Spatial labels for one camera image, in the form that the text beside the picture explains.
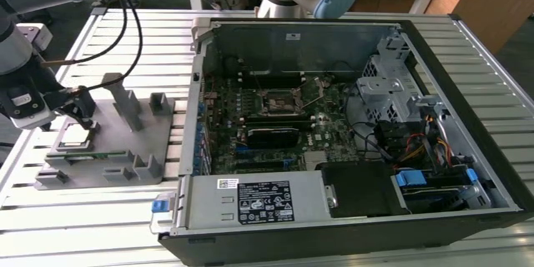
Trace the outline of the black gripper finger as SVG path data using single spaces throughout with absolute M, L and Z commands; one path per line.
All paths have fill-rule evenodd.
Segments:
M 76 121 L 82 129 L 89 130 L 94 124 L 90 117 L 82 115 L 82 113 L 68 113 L 68 116 Z

